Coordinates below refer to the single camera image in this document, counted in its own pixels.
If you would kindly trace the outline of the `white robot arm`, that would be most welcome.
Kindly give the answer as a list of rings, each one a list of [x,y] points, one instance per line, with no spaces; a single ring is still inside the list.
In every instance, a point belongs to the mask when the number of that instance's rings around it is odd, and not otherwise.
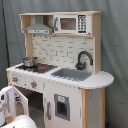
[[[0,90],[0,128],[37,128],[29,117],[28,99],[14,86]]]

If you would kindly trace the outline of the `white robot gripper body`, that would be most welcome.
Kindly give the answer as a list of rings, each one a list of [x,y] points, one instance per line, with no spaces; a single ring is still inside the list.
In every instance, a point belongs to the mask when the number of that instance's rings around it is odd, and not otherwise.
[[[10,86],[4,87],[0,91],[0,126],[6,125],[6,118],[12,115],[10,108],[10,94],[12,88]]]

